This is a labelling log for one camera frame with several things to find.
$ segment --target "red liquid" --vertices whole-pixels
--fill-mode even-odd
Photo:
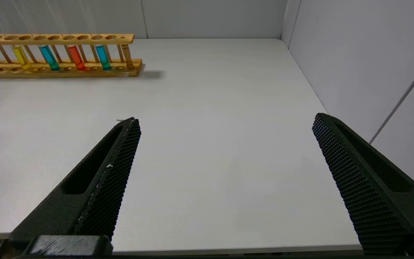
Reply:
[[[71,57],[73,58],[74,64],[76,64],[76,68],[78,70],[85,70],[86,66],[84,65],[84,62],[82,62],[81,56],[79,56],[79,51],[76,45],[74,46],[68,46],[69,53],[71,54]]]

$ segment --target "blue test tube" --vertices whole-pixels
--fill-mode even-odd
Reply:
[[[102,62],[103,69],[111,70],[110,61],[108,61],[108,57],[106,56],[105,47],[103,45],[97,45],[95,48],[97,49],[100,62]]]
[[[46,62],[49,64],[52,70],[59,70],[60,66],[57,63],[57,61],[54,58],[54,55],[52,54],[51,49],[47,45],[41,45],[39,46],[39,49],[41,50],[41,54],[46,60]]]

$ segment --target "table surface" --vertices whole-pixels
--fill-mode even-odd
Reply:
[[[282,41],[131,51],[139,78],[0,80],[0,238],[117,119],[136,117],[117,254],[360,249],[312,134],[325,110]]]

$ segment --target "empty test tube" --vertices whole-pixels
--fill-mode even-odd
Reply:
[[[98,57],[100,58],[100,62],[102,62],[103,69],[110,70],[111,65],[110,65],[110,61],[108,60],[108,56],[106,55],[105,47],[103,45],[97,45],[97,46],[95,46],[95,48],[97,49],[97,53],[98,53]]]
[[[73,62],[76,65],[76,68],[78,70],[84,70],[86,69],[86,66],[84,65],[84,62],[81,59],[81,56],[79,55],[79,51],[76,45],[69,45],[68,46],[69,53],[71,54],[71,57],[73,58]]]
[[[46,62],[49,64],[52,70],[59,70],[60,66],[55,60],[54,55],[52,54],[51,49],[47,45],[41,45],[39,46],[39,49],[41,50],[41,54],[46,60]]]
[[[22,46],[15,46],[12,50],[14,51],[14,54],[17,57],[17,60],[22,66],[22,68],[30,69],[31,64],[30,62],[28,62],[27,56],[25,56],[25,52],[23,52]]]

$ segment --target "yellow liquid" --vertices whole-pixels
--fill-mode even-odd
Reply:
[[[15,46],[12,49],[14,51],[15,56],[18,59],[18,62],[22,66],[23,69],[30,69],[31,64],[28,62],[27,56],[25,56],[25,52],[23,52],[22,46]]]

